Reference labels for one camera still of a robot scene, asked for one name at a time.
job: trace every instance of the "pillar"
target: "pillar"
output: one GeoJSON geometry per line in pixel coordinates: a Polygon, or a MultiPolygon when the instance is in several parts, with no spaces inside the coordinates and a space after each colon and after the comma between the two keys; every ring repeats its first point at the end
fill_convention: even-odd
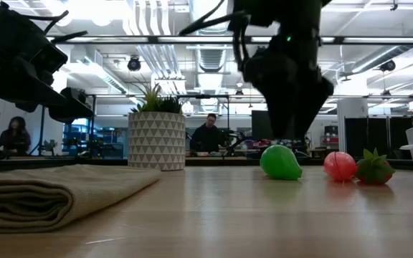
{"type": "Polygon", "coordinates": [[[346,152],[345,118],[365,118],[368,115],[367,99],[347,98],[337,102],[338,145],[340,151],[346,152]]]}

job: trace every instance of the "person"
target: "person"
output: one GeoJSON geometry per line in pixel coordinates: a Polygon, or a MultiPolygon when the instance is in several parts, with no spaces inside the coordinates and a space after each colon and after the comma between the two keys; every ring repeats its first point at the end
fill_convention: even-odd
{"type": "Polygon", "coordinates": [[[215,114],[208,114],[206,122],[197,128],[192,135],[189,143],[191,151],[197,152],[219,152],[220,131],[214,125],[216,122],[215,114]]]}
{"type": "Polygon", "coordinates": [[[11,156],[26,156],[31,138],[26,129],[27,124],[22,117],[14,117],[9,127],[0,135],[0,147],[11,156]]]}

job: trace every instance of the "woman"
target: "woman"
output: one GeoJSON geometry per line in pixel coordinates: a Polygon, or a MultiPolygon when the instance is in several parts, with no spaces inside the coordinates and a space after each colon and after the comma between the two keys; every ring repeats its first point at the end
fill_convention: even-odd
{"type": "Polygon", "coordinates": [[[11,119],[9,128],[0,136],[0,147],[3,147],[4,152],[12,156],[27,155],[32,142],[26,126],[24,118],[15,117],[11,119]]]}

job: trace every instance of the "red object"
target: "red object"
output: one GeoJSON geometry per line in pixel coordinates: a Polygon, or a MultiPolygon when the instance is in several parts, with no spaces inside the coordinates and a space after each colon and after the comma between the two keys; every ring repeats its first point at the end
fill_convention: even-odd
{"type": "Polygon", "coordinates": [[[338,138],[329,138],[323,140],[324,143],[338,143],[338,138]]]}
{"type": "Polygon", "coordinates": [[[356,173],[356,162],[347,153],[332,152],[324,159],[324,171],[334,181],[348,181],[356,173]]]}
{"type": "MultiPolygon", "coordinates": [[[[390,166],[390,163],[388,163],[388,161],[385,161],[385,164],[386,164],[387,166],[390,166]]],[[[368,183],[368,184],[369,184],[369,185],[374,185],[374,186],[381,186],[381,185],[384,185],[385,183],[387,183],[392,177],[393,177],[393,175],[386,176],[385,182],[374,181],[374,182],[368,183]]],[[[358,180],[359,180],[360,182],[362,182],[362,183],[366,183],[363,176],[358,177],[358,180]]]]}

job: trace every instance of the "man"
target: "man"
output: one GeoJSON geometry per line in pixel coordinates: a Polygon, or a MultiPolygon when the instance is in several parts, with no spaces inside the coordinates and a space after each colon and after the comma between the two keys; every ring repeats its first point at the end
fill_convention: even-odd
{"type": "Polygon", "coordinates": [[[192,135],[190,147],[192,151],[211,153],[219,151],[219,129],[214,126],[216,122],[215,114],[208,114],[206,122],[197,128],[192,135]]]}

